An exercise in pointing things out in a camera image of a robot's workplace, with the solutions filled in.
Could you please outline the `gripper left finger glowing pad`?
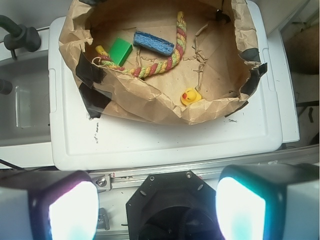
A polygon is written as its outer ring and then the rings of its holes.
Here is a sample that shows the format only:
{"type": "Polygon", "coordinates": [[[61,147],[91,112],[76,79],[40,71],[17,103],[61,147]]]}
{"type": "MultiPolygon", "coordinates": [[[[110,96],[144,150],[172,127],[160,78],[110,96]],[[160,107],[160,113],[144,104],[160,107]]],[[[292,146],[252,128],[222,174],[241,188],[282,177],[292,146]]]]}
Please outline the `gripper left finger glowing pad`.
{"type": "Polygon", "coordinates": [[[85,171],[3,171],[2,240],[92,240],[99,196],[85,171]]]}

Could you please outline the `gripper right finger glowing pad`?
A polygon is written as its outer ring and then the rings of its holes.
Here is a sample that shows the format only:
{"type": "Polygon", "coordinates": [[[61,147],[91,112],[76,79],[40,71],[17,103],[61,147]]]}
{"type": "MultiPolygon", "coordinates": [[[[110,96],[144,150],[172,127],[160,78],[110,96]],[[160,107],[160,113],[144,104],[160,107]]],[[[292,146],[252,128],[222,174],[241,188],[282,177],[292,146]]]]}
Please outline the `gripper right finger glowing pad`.
{"type": "Polygon", "coordinates": [[[226,240],[318,240],[320,167],[228,165],[219,177],[215,208],[226,240]]]}

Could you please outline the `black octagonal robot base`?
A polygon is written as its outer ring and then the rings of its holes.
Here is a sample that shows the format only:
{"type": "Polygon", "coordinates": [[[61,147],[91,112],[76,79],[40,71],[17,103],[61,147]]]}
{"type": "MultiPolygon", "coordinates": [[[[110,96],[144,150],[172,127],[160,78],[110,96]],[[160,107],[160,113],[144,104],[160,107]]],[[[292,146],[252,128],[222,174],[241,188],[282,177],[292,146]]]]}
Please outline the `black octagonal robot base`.
{"type": "Polygon", "coordinates": [[[192,171],[151,174],[127,201],[131,240],[222,240],[216,191],[192,171]]]}

